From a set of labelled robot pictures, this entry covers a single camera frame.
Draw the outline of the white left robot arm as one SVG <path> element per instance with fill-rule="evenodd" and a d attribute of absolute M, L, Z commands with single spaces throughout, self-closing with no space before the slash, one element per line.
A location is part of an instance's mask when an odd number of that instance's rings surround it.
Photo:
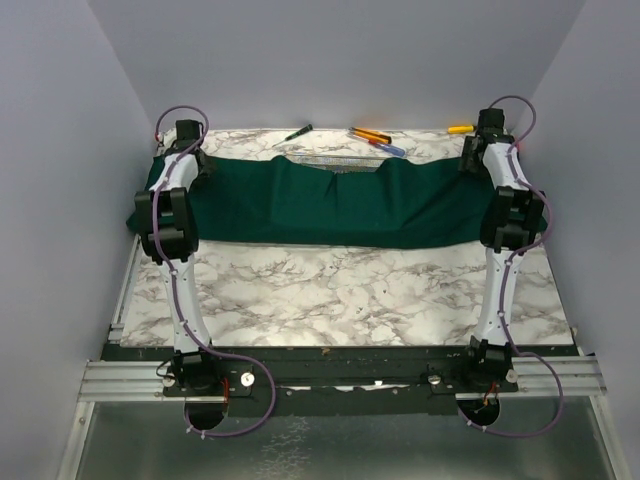
<path fill-rule="evenodd" d="M 135 226 L 145 254 L 157 265 L 166 287 L 173 324 L 173 356 L 165 385 L 202 395 L 220 385 L 221 371 L 207 349 L 211 337 L 204 324 L 195 286 L 199 238 L 189 190 L 202 170 L 200 145 L 206 124 L 178 120 L 176 139 L 161 159 L 158 178 L 135 195 Z"/>

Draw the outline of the dark green surgical drape cloth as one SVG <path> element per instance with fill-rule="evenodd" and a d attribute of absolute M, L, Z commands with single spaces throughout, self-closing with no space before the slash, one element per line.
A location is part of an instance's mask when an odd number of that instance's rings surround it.
<path fill-rule="evenodd" d="M 294 163 L 209 158 L 189 191 L 207 241 L 441 248 L 480 237 L 494 194 L 455 158 L 427 164 L 389 158 L 374 171 L 333 173 Z"/>

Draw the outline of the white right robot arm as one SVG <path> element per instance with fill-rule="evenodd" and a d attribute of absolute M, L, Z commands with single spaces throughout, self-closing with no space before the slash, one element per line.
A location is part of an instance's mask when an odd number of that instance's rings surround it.
<path fill-rule="evenodd" d="M 459 367 L 465 392 L 484 392 L 513 369 L 515 342 L 509 331 L 517 277 L 535 244 L 544 202 L 531 190 L 505 115 L 493 106 L 479 112 L 476 131 L 464 142 L 460 170 L 489 178 L 494 191 L 480 226 L 486 280 L 478 323 Z"/>

